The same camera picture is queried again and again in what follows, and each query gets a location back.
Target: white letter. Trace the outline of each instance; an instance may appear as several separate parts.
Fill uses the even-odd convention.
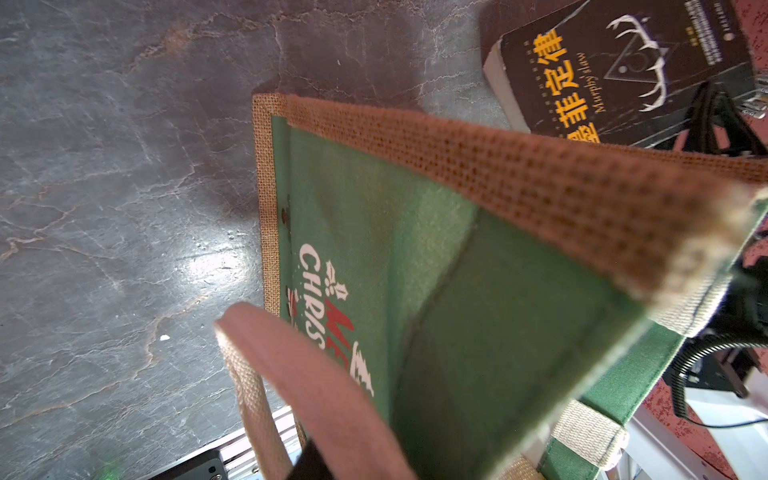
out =
[[[358,349],[357,346],[357,342],[352,345],[352,361],[349,362],[349,374],[353,379],[355,379],[358,385],[360,385],[361,382],[365,383],[366,390],[371,392],[371,396],[374,396],[373,384],[371,383],[371,374],[368,373],[366,359],[362,357],[362,352]]]
[[[309,283],[304,283],[304,288],[314,293],[317,296],[323,296],[323,293],[320,292],[319,288],[317,288],[317,286],[320,286],[320,277],[315,273],[310,273],[310,272],[307,272],[306,270],[304,270],[303,275],[306,280],[310,281]]]
[[[310,337],[310,339],[319,340],[320,342],[317,344],[317,346],[320,347],[321,350],[326,349],[326,339],[323,338],[323,334],[320,332],[310,332],[312,323],[309,320],[306,321],[305,327],[306,327],[306,334]]]
[[[312,313],[310,313],[307,310],[304,310],[304,315],[306,316],[306,318],[310,319],[310,322],[312,322],[312,324],[315,326],[315,328],[317,328],[320,331],[320,333],[325,334],[326,327],[324,327],[323,324],[320,323],[320,321],[312,315]]]
[[[310,309],[318,320],[321,320],[326,315],[326,306],[314,296],[304,294],[304,305]]]
[[[301,262],[301,266],[304,267],[305,270],[308,270],[310,266],[307,264],[306,260],[304,260],[305,255],[310,255],[312,258],[315,259],[315,271],[320,271],[320,255],[317,254],[314,248],[312,248],[312,245],[309,245],[308,243],[305,243],[301,246],[299,249],[299,261]]]

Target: burlap trim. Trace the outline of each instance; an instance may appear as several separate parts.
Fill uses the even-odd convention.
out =
[[[281,94],[253,96],[253,139],[259,194],[261,265],[264,308],[280,316],[280,242],[277,236],[277,188],[272,145],[272,116],[285,117],[286,99]]]
[[[306,448],[306,432],[304,432],[304,427],[301,425],[301,422],[299,422],[299,419],[296,417],[296,415],[293,416],[293,423],[296,425],[296,436],[299,437],[299,446],[302,450]]]
[[[216,339],[235,384],[237,407],[259,470],[265,480],[283,480],[293,466],[272,418],[261,376],[219,329]]]
[[[646,152],[294,96],[286,115],[451,187],[645,303],[695,290],[746,232],[753,189]]]
[[[600,146],[617,152],[627,152],[632,155],[667,162],[682,168],[707,171],[719,177],[731,178],[745,184],[758,186],[768,184],[768,161],[765,159],[660,151],[613,144],[600,144]]]
[[[497,480],[544,480],[523,455],[518,456]]]

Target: white object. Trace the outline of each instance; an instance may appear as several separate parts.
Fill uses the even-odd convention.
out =
[[[768,418],[768,376],[757,369],[744,379],[749,396],[685,389],[688,405],[707,425],[732,425]],[[709,429],[739,480],[768,478],[768,422],[736,429]]]
[[[637,409],[627,430],[630,434],[627,454],[653,480],[728,480],[686,447],[643,406]],[[739,476],[739,479],[751,478]]]
[[[629,442],[624,427],[576,400],[568,403],[552,436],[601,470],[616,466]]]

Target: red letter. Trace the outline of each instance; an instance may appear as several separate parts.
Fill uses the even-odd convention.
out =
[[[341,353],[341,350],[339,350],[339,346],[336,345],[333,340],[331,340],[331,337],[328,337],[326,340],[326,345],[333,349],[333,352],[336,354],[336,358],[341,357],[344,360],[344,368],[349,370],[349,360],[346,359],[346,356],[344,356],[343,353]]]
[[[336,338],[339,339],[339,341],[346,348],[351,349],[352,347],[349,346],[349,342],[346,341],[346,338],[344,338],[344,335],[341,333],[339,326],[336,325],[337,323],[341,323],[346,328],[354,332],[355,327],[352,325],[352,322],[349,321],[349,317],[341,313],[339,309],[337,309],[336,306],[333,305],[327,298],[326,298],[326,315],[328,316],[328,321],[326,322],[326,328],[331,332],[333,332],[333,335],[336,335]]]

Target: green fabric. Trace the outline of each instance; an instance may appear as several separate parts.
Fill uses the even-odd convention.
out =
[[[353,370],[420,478],[488,477],[648,326],[447,187],[282,118],[273,143],[281,293],[299,299],[283,318]],[[329,261],[346,296],[326,290]]]
[[[653,324],[579,401],[626,425],[683,340],[682,335]],[[550,440],[538,469],[547,480],[586,480],[598,475],[597,467],[556,439]]]

